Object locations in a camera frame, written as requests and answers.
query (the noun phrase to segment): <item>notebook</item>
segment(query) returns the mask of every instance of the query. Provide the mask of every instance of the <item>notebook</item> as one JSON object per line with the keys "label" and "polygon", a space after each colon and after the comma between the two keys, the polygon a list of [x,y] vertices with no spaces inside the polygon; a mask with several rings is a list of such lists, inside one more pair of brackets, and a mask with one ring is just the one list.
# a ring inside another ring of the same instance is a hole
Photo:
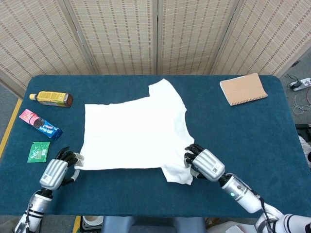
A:
{"label": "notebook", "polygon": [[224,80],[219,84],[231,106],[263,99],[268,96],[262,87],[257,73]]}

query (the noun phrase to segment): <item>green packet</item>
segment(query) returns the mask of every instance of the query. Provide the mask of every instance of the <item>green packet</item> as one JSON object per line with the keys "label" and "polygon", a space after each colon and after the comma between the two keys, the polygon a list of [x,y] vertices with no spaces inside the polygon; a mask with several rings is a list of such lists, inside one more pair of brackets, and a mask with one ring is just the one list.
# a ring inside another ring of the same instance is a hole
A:
{"label": "green packet", "polygon": [[30,148],[28,163],[42,163],[47,161],[50,142],[33,142]]}

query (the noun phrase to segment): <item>beige screen panel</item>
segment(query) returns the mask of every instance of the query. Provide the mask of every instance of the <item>beige screen panel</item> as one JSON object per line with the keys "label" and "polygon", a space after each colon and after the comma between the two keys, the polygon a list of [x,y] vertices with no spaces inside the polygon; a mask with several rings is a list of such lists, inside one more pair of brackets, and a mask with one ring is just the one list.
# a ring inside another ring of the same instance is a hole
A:
{"label": "beige screen panel", "polygon": [[311,0],[244,0],[213,74],[277,75],[311,40]]}
{"label": "beige screen panel", "polygon": [[89,74],[57,1],[2,0],[0,71],[21,88],[39,74]]}
{"label": "beige screen panel", "polygon": [[152,0],[70,0],[101,74],[154,74]]}
{"label": "beige screen panel", "polygon": [[159,72],[209,74],[236,1],[160,0],[160,2]]}

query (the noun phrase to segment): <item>bottle cap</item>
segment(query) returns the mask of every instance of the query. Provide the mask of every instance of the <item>bottle cap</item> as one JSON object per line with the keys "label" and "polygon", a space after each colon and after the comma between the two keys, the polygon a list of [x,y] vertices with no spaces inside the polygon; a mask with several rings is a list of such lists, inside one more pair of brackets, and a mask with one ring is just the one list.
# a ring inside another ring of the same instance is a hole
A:
{"label": "bottle cap", "polygon": [[37,100],[37,94],[30,94],[29,99],[31,100]]}

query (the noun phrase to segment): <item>blue table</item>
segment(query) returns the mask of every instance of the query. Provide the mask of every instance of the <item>blue table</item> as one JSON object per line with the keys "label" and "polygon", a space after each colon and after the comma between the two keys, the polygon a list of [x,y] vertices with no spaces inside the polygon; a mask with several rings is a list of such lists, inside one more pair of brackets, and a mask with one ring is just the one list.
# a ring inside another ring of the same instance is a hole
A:
{"label": "blue table", "polygon": [[[186,108],[186,123],[195,142],[212,151],[268,204],[284,213],[311,216],[310,171],[304,158],[280,81],[260,76],[268,97],[231,107],[219,81],[236,76],[53,76],[34,77],[25,108],[60,127],[56,141],[16,119],[0,160],[0,214],[21,215],[47,163],[28,164],[33,141],[52,141],[48,161],[70,146],[79,152],[84,139],[86,103],[109,104],[148,96],[148,85],[165,78]],[[70,108],[29,100],[41,90],[69,92]],[[104,216],[256,217],[232,200],[218,183],[194,180],[168,183],[161,169],[81,171],[78,180],[54,192],[47,214]]]}

